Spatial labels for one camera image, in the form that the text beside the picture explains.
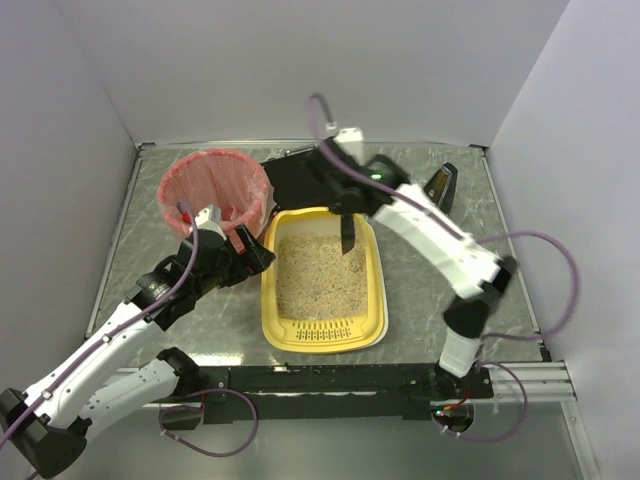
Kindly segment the black litter scoop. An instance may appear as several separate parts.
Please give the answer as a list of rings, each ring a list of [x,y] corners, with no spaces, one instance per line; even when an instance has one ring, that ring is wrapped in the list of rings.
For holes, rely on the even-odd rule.
[[[343,255],[355,246],[355,222],[353,214],[343,214],[340,219],[341,251]]]

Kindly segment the yellow litter box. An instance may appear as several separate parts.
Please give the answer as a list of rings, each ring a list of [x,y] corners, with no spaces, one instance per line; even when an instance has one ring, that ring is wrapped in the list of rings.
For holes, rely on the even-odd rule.
[[[387,333],[384,277],[375,233],[353,216],[355,243],[342,253],[341,217],[325,207],[282,211],[266,231],[276,255],[261,278],[261,320],[274,347],[305,354],[366,348]]]

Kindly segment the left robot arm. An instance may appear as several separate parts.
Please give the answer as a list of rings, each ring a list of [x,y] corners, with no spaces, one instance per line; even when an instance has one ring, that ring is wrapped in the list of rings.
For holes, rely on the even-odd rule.
[[[176,347],[111,382],[120,365],[194,310],[208,292],[266,271],[275,255],[245,226],[236,250],[217,227],[200,227],[178,251],[138,279],[95,334],[48,376],[1,394],[3,443],[12,443],[35,474],[51,479],[71,466],[89,441],[139,407],[198,397],[199,367]]]

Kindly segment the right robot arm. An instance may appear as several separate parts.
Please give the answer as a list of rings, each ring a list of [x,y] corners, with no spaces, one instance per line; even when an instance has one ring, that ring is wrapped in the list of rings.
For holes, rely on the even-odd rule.
[[[516,272],[516,260],[483,248],[390,158],[376,155],[360,165],[328,141],[318,149],[328,163],[319,175],[335,192],[330,211],[366,214],[384,225],[414,247],[452,288],[454,298],[443,313],[447,333],[438,368],[464,378],[476,363],[488,319]]]

